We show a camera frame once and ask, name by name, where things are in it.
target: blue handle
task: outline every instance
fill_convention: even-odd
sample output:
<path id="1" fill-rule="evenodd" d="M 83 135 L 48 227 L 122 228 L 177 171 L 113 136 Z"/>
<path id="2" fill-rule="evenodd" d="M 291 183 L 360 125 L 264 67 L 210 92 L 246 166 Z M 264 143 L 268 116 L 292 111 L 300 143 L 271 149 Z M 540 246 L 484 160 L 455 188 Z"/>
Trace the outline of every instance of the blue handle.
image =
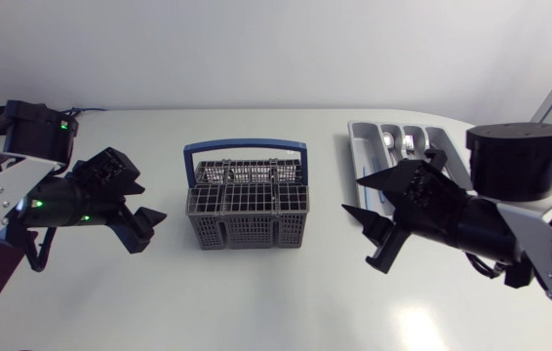
<path id="1" fill-rule="evenodd" d="M 185 171 L 187 172 L 187 182 L 189 183 L 189 187 L 193 188 L 196 185 L 196 174 L 194 174 L 193 158 L 193 154 L 195 152 L 204 152 L 235 147 L 263 147 L 299 152 L 300 163 L 302 164 L 302 184 L 308 185 L 308 161 L 306 159 L 305 143 L 281 139 L 236 138 L 203 141 L 185 145 L 185 148 L 183 148 L 182 150 L 182 154 L 185 157 Z"/>

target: white table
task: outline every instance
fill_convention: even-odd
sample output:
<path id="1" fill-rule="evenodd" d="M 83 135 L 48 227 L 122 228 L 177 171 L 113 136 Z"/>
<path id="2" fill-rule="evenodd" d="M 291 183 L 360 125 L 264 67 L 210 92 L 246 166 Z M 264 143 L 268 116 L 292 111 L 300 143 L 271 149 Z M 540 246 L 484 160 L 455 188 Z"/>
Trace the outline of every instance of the white table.
<path id="1" fill-rule="evenodd" d="M 439 124 L 462 145 L 469 127 L 397 110 L 83 114 L 72 162 L 125 152 L 146 187 L 129 205 L 168 218 L 134 255 L 106 227 L 61 228 L 46 271 L 24 260 L 1 293 L 0 350 L 552 350 L 552 302 L 536 281 L 515 291 L 418 237 L 388 275 L 365 263 L 374 247 L 340 206 L 356 203 L 348 120 Z M 182 148 L 230 137 L 307 143 L 301 249 L 199 250 Z"/>

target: white wall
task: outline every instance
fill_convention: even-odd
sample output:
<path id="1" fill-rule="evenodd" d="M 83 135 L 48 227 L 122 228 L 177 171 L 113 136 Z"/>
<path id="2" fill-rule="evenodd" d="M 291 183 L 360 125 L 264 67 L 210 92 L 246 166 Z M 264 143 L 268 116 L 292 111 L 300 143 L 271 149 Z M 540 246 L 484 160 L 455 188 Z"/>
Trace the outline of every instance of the white wall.
<path id="1" fill-rule="evenodd" d="M 552 0 L 0 0 L 0 104 L 390 107 L 529 120 Z"/>

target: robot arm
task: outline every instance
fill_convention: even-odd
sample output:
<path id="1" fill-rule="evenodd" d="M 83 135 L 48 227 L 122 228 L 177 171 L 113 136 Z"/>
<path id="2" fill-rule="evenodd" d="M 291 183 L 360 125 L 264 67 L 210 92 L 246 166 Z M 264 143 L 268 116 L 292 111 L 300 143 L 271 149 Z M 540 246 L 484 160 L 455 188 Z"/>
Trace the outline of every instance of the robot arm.
<path id="1" fill-rule="evenodd" d="M 391 219 L 343 205 L 376 246 L 367 263 L 388 273 L 415 234 L 466 252 L 471 264 L 490 278 L 504 273 L 507 286 L 526 286 L 535 276 L 552 299 L 552 126 L 476 127 L 467 132 L 467 146 L 477 196 L 441 173 L 441 150 L 426 153 L 429 163 L 403 160 L 358 179 L 382 190 L 395 207 Z"/>
<path id="2" fill-rule="evenodd" d="M 123 153 L 107 148 L 79 161 L 65 177 L 76 137 L 76 120 L 42 104 L 8 101 L 0 130 L 6 131 L 0 153 L 0 240 L 23 249 L 31 268 L 46 266 L 57 227 L 107 225 L 125 248 L 140 253 L 166 215 L 139 208 L 132 214 L 125 196 L 144 188 L 139 171 Z M 40 253 L 30 227 L 48 227 Z"/>

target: gray plastic basket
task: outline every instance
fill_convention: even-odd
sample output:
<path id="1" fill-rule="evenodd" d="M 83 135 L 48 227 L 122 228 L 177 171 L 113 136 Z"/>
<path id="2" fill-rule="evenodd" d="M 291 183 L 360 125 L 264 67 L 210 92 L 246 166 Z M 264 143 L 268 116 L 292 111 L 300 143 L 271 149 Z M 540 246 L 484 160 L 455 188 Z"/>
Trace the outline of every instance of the gray plastic basket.
<path id="1" fill-rule="evenodd" d="M 192 154 L 229 147 L 285 148 L 300 160 L 200 162 Z M 299 248 L 309 198 L 306 145 L 273 139 L 227 139 L 185 146 L 186 213 L 203 250 Z"/>

